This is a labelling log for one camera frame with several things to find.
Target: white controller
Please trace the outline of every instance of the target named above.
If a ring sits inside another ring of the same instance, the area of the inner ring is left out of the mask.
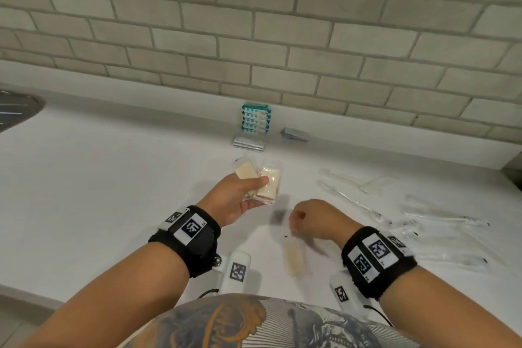
[[[213,268],[222,274],[218,294],[243,293],[250,262],[250,255],[242,250],[235,250],[222,257],[221,264]]]
[[[355,287],[352,277],[347,270],[339,271],[330,277],[330,287],[341,310],[358,319],[368,319],[369,309],[365,305],[371,305],[369,299],[364,297]]]

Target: sink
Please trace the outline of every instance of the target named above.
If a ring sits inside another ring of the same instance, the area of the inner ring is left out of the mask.
[[[30,119],[44,105],[40,97],[0,89],[0,132]]]

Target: black wrist strap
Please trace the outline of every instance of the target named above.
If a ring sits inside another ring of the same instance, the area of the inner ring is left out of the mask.
[[[376,300],[417,265],[413,253],[393,234],[369,226],[353,234],[341,256],[355,286],[364,297]]]
[[[212,269],[217,239],[221,235],[218,223],[198,206],[174,212],[148,242],[160,242],[185,262],[191,278]]]

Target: white table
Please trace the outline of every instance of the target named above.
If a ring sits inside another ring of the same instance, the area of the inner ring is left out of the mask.
[[[201,198],[244,151],[231,146],[236,128],[226,123],[70,96],[47,101],[36,117],[0,134],[0,294],[57,306],[143,245],[178,206]],[[338,308],[328,285],[341,267],[334,246],[307,249],[312,273],[304,279],[286,276],[281,255],[288,231],[281,211],[298,201],[323,198],[371,222],[317,187],[321,168],[397,177],[382,197],[350,192],[392,219],[401,217],[405,193],[488,219],[486,239],[522,269],[522,193],[498,171],[278,135],[254,157],[283,162],[279,198],[225,228],[218,247],[251,254],[247,293]],[[511,273],[432,271],[522,334],[521,281]],[[181,302],[216,283],[215,272],[192,280]]]

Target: tiled backsplash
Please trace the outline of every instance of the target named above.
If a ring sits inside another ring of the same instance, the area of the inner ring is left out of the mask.
[[[0,0],[3,59],[522,143],[522,0]]]

